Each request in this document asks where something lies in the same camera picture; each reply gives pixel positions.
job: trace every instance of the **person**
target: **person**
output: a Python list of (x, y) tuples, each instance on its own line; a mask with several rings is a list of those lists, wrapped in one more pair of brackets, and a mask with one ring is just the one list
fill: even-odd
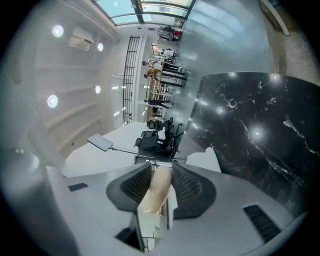
[(160, 106), (162, 108), (168, 109), (169, 107), (164, 105), (163, 103), (169, 103), (169, 100), (161, 100), (161, 99), (145, 99), (144, 102), (148, 103), (150, 106)]
[(155, 59), (155, 58), (150, 58), (150, 59), (148, 59), (147, 61), (142, 61), (142, 65), (143, 65), (143, 66), (146, 66), (146, 65), (147, 65), (150, 69), (153, 69), (154, 66), (155, 66), (155, 64), (158, 63), (158, 62), (160, 62), (160, 64), (161, 64), (161, 61), (160, 61), (160, 60)]
[(175, 51), (171, 49), (167, 49), (167, 50), (164, 50), (162, 54), (167, 58), (173, 58), (175, 56)]
[[(162, 64), (161, 60), (157, 60), (155, 58), (150, 58), (148, 61), (143, 61), (142, 65), (148, 66), (150, 69), (153, 69), (155, 67), (155, 64), (158, 62), (160, 65)], [(163, 68), (167, 69), (167, 70), (173, 70), (173, 71), (179, 71), (179, 72), (182, 70), (181, 67), (167, 63), (167, 62), (163, 62)]]
[(146, 79), (148, 79), (148, 77), (151, 77), (156, 81), (159, 81), (159, 79), (157, 78), (157, 73), (160, 73), (160, 71), (156, 69), (150, 69), (146, 72), (146, 74), (143, 75), (143, 77), (145, 77)]

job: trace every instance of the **glass wall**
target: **glass wall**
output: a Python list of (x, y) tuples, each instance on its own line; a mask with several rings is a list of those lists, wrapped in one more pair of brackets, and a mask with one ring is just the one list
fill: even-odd
[(182, 28), (196, 0), (92, 0), (117, 25), (148, 23)]

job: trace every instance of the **metal grille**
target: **metal grille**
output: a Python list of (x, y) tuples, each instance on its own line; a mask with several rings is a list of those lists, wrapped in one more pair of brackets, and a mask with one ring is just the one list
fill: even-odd
[(181, 206), (187, 201), (196, 198), (201, 190), (201, 183), (185, 171), (180, 166), (174, 165), (171, 169), (172, 186), (176, 194), (178, 206)]
[(132, 90), (134, 85), (134, 73), (139, 45), (139, 36), (130, 36), (124, 64), (123, 74), (123, 123), (132, 122)]
[(281, 232), (276, 224), (258, 205), (250, 205), (243, 208), (243, 210), (265, 243), (269, 242)]

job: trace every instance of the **black seat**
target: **black seat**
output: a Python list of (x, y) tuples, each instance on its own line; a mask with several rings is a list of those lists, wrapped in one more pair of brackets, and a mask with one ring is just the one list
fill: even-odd
[(139, 154), (148, 156), (169, 157), (172, 152), (169, 142), (170, 138), (161, 140), (159, 139), (158, 134), (151, 137), (142, 137), (138, 152)]
[(134, 144), (134, 146), (133, 147), (140, 147), (140, 144), (141, 144), (141, 138), (137, 138), (136, 140), (135, 140), (135, 144)]
[(155, 130), (145, 130), (141, 133), (141, 137), (152, 137), (156, 136), (156, 131)]
[(149, 129), (155, 129), (157, 131), (160, 131), (160, 130), (162, 130), (163, 124), (160, 121), (150, 120), (150, 121), (146, 122), (146, 126)]

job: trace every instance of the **wall vent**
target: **wall vent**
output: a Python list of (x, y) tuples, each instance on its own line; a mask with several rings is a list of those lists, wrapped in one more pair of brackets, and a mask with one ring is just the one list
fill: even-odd
[(269, 242), (281, 232), (258, 205), (250, 205), (243, 208), (243, 210), (265, 243)]

